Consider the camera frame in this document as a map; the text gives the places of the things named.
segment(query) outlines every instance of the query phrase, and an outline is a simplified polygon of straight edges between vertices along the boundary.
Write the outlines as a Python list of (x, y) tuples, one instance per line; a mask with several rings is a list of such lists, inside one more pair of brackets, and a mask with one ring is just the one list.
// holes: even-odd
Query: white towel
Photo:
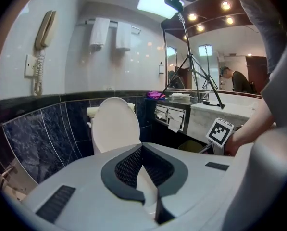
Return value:
[(118, 22), (116, 31), (116, 48), (121, 51), (130, 51), (131, 25), (124, 22)]
[(90, 38), (90, 45), (95, 45), (99, 48), (106, 43), (110, 19), (96, 18)]

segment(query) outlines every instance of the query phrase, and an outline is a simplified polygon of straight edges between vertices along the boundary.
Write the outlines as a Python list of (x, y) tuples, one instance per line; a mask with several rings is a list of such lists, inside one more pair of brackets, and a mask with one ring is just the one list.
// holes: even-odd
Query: hand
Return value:
[(240, 146), (241, 144), (237, 142), (236, 134), (231, 134), (225, 143), (225, 154), (235, 156)]

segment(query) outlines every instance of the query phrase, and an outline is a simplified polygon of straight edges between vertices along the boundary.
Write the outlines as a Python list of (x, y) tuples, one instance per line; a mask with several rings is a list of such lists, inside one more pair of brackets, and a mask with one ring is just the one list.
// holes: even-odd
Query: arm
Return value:
[(225, 144), (225, 153), (235, 155), (240, 146), (255, 141), (274, 123), (274, 117), (264, 99), (261, 99), (258, 109), (236, 133), (232, 134)]

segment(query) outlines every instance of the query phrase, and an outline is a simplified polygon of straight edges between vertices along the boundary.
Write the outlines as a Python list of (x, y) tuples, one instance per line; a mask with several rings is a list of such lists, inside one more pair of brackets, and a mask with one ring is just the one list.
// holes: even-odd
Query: soap dispenser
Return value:
[(164, 65), (162, 64), (159, 64), (159, 74), (164, 74)]

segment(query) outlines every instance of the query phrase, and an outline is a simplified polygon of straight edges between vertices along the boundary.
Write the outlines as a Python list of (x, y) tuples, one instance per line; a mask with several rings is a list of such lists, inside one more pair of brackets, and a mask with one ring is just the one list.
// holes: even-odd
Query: purple object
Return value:
[(158, 99), (158, 97), (161, 95), (161, 92), (157, 92), (157, 91), (151, 91), (148, 92), (148, 98), (152, 98), (152, 99)]

